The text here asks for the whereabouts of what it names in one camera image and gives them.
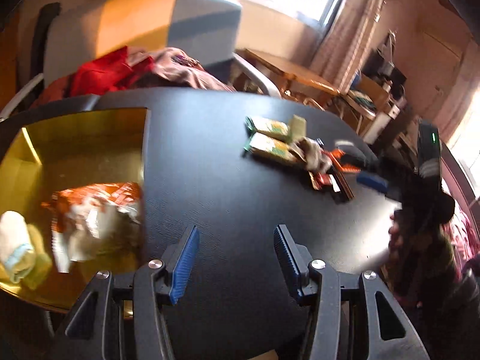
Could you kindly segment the person's hand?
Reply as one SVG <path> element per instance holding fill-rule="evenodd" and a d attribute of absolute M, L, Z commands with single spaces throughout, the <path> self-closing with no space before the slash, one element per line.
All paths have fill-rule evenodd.
<path fill-rule="evenodd" d="M 396 218 L 397 212 L 395 211 L 391 216 L 391 227 L 388 230 L 390 236 L 388 250 L 389 250 L 389 259 L 394 261 L 400 257 L 400 250 L 403 247 L 404 239 L 400 231 L 400 225 Z"/>

